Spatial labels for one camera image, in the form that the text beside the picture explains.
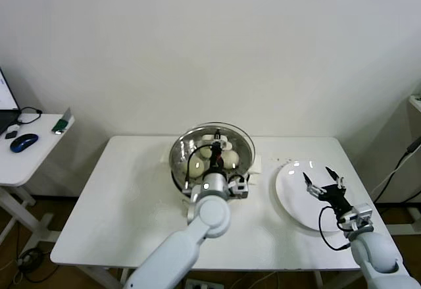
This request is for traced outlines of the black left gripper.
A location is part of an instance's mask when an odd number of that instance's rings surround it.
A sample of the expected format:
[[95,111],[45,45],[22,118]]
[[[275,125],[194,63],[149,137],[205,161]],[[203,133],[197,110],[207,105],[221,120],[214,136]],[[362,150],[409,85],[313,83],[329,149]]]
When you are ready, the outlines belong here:
[[222,159],[222,149],[229,149],[229,143],[221,139],[221,133],[217,130],[214,133],[214,139],[217,141],[213,141],[211,150],[211,157],[209,159],[209,171],[210,172],[219,172],[221,173],[224,168],[224,162]]

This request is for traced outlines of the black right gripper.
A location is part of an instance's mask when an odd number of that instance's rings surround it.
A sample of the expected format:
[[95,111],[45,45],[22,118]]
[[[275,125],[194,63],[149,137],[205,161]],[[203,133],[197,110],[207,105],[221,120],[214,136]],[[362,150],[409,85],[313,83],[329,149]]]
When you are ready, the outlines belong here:
[[303,173],[305,184],[307,185],[307,192],[321,201],[328,202],[333,208],[335,215],[344,215],[353,209],[353,206],[345,198],[345,184],[344,177],[340,177],[334,170],[325,167],[328,174],[333,178],[337,185],[329,185],[320,188],[312,183],[310,178]]

